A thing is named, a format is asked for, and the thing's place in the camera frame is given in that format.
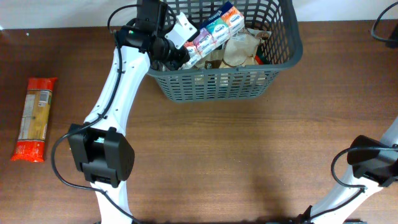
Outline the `multicolour tissue pack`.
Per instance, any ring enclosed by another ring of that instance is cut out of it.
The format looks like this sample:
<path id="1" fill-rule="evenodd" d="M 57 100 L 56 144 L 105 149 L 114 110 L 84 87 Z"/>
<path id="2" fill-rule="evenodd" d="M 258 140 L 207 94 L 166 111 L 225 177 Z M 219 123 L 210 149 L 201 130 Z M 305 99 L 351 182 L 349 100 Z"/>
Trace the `multicolour tissue pack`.
<path id="1" fill-rule="evenodd" d="M 184 44 L 190 59 L 180 67 L 180 70 L 192 68 L 199 60 L 223 45 L 243 28 L 243 14 L 232 3 L 225 2 L 201 24 L 199 34 Z"/>

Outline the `beige rice bag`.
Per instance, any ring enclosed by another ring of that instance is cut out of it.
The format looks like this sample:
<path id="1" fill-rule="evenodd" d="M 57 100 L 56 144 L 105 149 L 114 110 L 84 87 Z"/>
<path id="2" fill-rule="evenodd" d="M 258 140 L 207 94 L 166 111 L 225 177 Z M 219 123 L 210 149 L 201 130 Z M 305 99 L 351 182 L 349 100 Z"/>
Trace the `beige rice bag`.
<path id="1" fill-rule="evenodd" d="M 254 57 L 260 51 L 266 56 L 265 44 L 271 34 L 267 30 L 243 28 L 227 41 L 220 68 L 258 65 Z"/>

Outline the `green cocoa bag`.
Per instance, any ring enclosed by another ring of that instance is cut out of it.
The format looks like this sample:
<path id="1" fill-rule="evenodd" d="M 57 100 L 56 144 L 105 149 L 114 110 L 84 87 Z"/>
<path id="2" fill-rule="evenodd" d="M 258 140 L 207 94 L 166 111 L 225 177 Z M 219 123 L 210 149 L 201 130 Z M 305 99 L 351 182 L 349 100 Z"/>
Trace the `green cocoa bag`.
<path id="1" fill-rule="evenodd" d="M 269 65 L 270 61 L 266 58 L 262 51 L 257 52 L 256 56 L 254 57 L 255 61 L 258 65 Z"/>

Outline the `orange spaghetti packet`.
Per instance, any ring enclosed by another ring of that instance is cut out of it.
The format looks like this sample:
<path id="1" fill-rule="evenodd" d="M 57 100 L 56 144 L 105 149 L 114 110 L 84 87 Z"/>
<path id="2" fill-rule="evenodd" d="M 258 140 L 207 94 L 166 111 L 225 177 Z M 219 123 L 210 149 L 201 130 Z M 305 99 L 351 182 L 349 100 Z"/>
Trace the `orange spaghetti packet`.
<path id="1" fill-rule="evenodd" d="M 30 78 L 12 161 L 43 162 L 56 78 Z"/>

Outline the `beige snack bag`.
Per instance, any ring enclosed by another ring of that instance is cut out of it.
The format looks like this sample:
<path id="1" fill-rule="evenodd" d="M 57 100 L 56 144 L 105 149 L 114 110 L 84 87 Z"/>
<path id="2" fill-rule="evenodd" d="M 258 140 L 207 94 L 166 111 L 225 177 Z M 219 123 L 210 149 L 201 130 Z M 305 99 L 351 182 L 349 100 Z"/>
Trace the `beige snack bag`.
<path id="1" fill-rule="evenodd" d="M 206 62 L 221 61 L 224 52 L 225 50 L 216 49 L 203 58 L 200 54 L 191 57 L 185 49 L 174 50 L 166 61 L 155 60 L 151 63 L 150 68 L 160 72 L 204 68 Z"/>

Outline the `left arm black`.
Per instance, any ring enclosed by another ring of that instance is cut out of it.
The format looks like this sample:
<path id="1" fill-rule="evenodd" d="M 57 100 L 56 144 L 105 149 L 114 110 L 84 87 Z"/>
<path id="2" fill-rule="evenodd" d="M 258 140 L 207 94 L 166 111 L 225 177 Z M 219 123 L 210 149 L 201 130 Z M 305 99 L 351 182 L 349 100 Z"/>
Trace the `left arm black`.
<path id="1" fill-rule="evenodd" d="M 105 86 L 82 125 L 72 124 L 68 140 L 76 169 L 90 183 L 101 223 L 138 223 L 127 199 L 135 153 L 126 139 L 129 112 L 141 81 L 154 62 L 178 70 L 190 56 L 184 43 L 196 33 L 184 13 L 162 1 L 138 1 L 137 16 L 112 32 L 113 65 Z"/>

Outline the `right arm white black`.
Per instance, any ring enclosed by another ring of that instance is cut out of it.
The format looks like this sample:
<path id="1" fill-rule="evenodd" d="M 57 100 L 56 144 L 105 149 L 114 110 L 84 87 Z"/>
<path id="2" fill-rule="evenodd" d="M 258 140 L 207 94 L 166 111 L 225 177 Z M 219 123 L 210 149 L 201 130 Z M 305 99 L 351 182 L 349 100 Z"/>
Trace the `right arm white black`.
<path id="1" fill-rule="evenodd" d="M 297 223 L 345 223 L 370 196 L 397 182 L 397 120 L 377 141 L 360 135 L 332 160 L 332 190 Z"/>

